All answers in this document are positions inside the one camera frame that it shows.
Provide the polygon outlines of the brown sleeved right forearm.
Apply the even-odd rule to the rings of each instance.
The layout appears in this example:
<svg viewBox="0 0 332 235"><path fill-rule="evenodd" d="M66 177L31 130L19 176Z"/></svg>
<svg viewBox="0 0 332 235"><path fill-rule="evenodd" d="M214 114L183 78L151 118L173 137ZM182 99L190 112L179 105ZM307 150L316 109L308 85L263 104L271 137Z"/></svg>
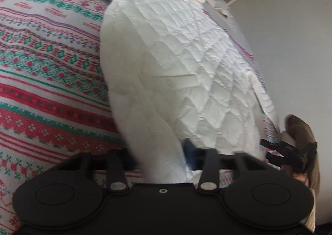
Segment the brown sleeved right forearm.
<svg viewBox="0 0 332 235"><path fill-rule="evenodd" d="M315 147L316 140L310 126L301 118L295 115L288 115L285 118L285 131L288 136L295 142L295 147L299 151ZM303 182L306 186L314 191L315 197L320 192L320 169L318 153L313 156L312 152L307 152L306 164L309 165L304 171L292 169L292 177Z"/></svg>

